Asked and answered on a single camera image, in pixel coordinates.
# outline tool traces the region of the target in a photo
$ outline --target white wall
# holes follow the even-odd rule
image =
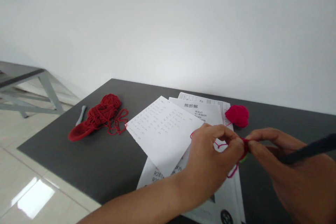
[[[336,114],[336,0],[0,0],[0,41],[80,98],[119,78]]]

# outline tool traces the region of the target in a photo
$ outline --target metal table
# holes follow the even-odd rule
[[[81,141],[70,142],[68,133],[75,126],[82,106],[91,108],[104,95],[113,93],[122,102],[120,109],[128,109],[128,119],[132,119],[159,96],[178,97],[181,91],[111,79],[18,149],[104,204],[136,189],[147,156],[127,131],[110,136],[106,128],[102,128]],[[254,129],[274,127],[310,143],[336,131],[334,115],[183,92],[246,106],[250,113],[249,125],[242,129],[235,128],[241,137]],[[336,152],[330,155],[336,158]],[[252,155],[239,166],[239,172],[247,223],[291,223],[273,190],[270,177]],[[171,222],[194,223],[182,216]]]
[[[62,105],[58,100],[56,93],[49,81],[47,73],[44,69],[0,61],[0,71],[0,98],[14,103],[14,105],[0,104],[0,110],[19,111],[23,118],[28,117],[26,112],[48,114],[64,113]],[[9,90],[11,87],[29,81],[33,78],[38,78],[40,80],[45,92],[48,95],[48,99],[17,94]],[[54,105],[55,109],[51,110],[37,107],[33,104],[20,100],[20,97],[51,102]]]

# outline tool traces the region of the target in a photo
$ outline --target yarn tangle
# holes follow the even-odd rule
[[[247,155],[247,153],[248,153],[248,149],[249,149],[249,147],[248,147],[248,142],[249,142],[249,140],[247,140],[247,139],[245,139],[245,138],[241,138],[242,140],[243,140],[243,142],[244,142],[244,154],[241,156],[241,158],[239,159],[239,162],[236,164],[236,166],[235,166],[235,168],[234,168],[234,170],[233,170],[233,172],[231,173],[231,174],[229,174],[227,177],[228,177],[228,179],[230,179],[230,178],[232,178],[233,176],[234,176],[234,174],[236,173],[236,171],[237,171],[237,169],[238,169],[238,164],[240,163],[240,162],[243,162],[244,160],[245,160],[245,158],[246,158],[246,155]],[[216,143],[215,142],[215,144],[217,145],[217,147],[218,147],[218,149],[221,147],[221,146],[223,146],[223,145],[227,145],[226,143],[223,143],[223,144],[218,144],[218,143]]]
[[[225,112],[226,118],[237,127],[244,128],[248,125],[249,111],[242,105],[233,105]]]
[[[121,102],[118,96],[114,94],[105,95],[98,105],[88,111],[86,121],[78,124],[70,131],[68,135],[69,140],[73,142],[81,140],[94,130],[98,130],[102,127],[107,127],[107,132],[110,135],[120,135],[126,130],[126,126],[121,130],[119,123],[122,122],[123,125],[125,125],[128,122],[128,119],[124,118],[128,115],[128,111],[122,109],[118,113],[120,106]]]

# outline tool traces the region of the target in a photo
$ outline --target white paper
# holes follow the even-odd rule
[[[176,105],[183,108],[185,111],[188,111],[193,114],[197,114],[195,116],[200,117],[204,122],[209,123],[211,125],[222,124],[222,116],[221,116],[221,108],[219,105],[211,105],[207,103],[199,103],[194,101],[183,101],[176,98],[169,98],[169,101],[175,103]],[[222,146],[220,151],[223,151],[226,146]],[[186,167],[188,157],[190,153],[190,147],[187,149],[177,166],[175,167],[172,174],[178,173]],[[143,168],[137,189],[152,184],[158,180],[164,178],[164,175],[160,172],[158,168],[155,167],[153,162],[147,158],[145,166]],[[222,223],[220,219],[220,212],[225,209],[227,210],[233,220],[234,223],[241,223],[240,214],[239,214],[239,206],[236,197],[235,190],[235,181],[232,179],[227,179],[220,189],[214,195],[215,202],[212,199],[207,200],[201,206],[193,209],[190,212],[184,213],[183,215],[193,219],[199,223]]]
[[[174,171],[179,172],[181,167],[185,167],[186,163],[187,159],[182,159]],[[136,189],[148,186],[163,178],[164,176],[159,169],[147,158]],[[182,215],[202,224],[221,224],[220,214],[222,210],[227,210],[230,213],[233,223],[241,223],[234,180],[227,179],[218,191],[215,192],[215,202],[209,199],[199,207]]]
[[[185,111],[188,111],[189,113],[201,119],[203,122],[206,122],[210,125],[223,124],[221,107],[219,105],[200,103],[196,101],[185,101],[185,100],[176,99],[172,97],[169,97],[169,101],[171,101],[172,103],[176,104],[180,108],[184,109]],[[213,146],[215,150],[218,152],[222,152],[227,147],[226,145],[222,145],[225,142],[222,142],[219,139],[216,139],[216,143],[218,145],[214,143]]]
[[[164,176],[169,176],[203,121],[164,97],[136,115],[126,129]]]
[[[230,123],[230,121],[225,116],[225,112],[230,108],[230,103],[226,103],[224,101],[211,100],[208,98],[195,96],[193,94],[191,95],[191,94],[187,94],[183,92],[179,94],[178,99],[186,100],[186,101],[193,101],[193,102],[200,102],[200,103],[205,103],[205,104],[219,105],[222,111],[223,124],[228,125]],[[233,130],[232,124],[228,125],[228,128]]]
[[[180,92],[178,99],[185,100],[185,101],[195,101],[205,104],[218,104],[221,107],[222,111],[222,118],[224,125],[228,125],[230,121],[226,118],[225,112],[230,108],[230,103],[226,103],[224,101],[218,101],[218,100],[211,100],[200,96],[195,96],[187,93]],[[233,125],[230,124],[227,126],[229,129],[233,130]],[[240,184],[240,175],[239,175],[239,168],[237,169],[236,173],[233,176],[234,182],[236,184],[235,190],[236,190],[236,196],[237,201],[239,205],[239,212],[240,212],[240,218],[242,222],[246,222],[245,220],[245,212],[244,212],[244,204],[243,204],[243,195],[242,195],[242,186]]]

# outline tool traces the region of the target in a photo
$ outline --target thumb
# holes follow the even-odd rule
[[[231,169],[237,164],[244,154],[244,142],[240,138],[231,140],[227,148],[218,153],[218,158],[222,164],[225,164],[225,171],[228,174]]]
[[[288,172],[289,167],[281,163],[266,146],[257,141],[249,141],[248,147],[252,155],[273,179],[281,180]]]

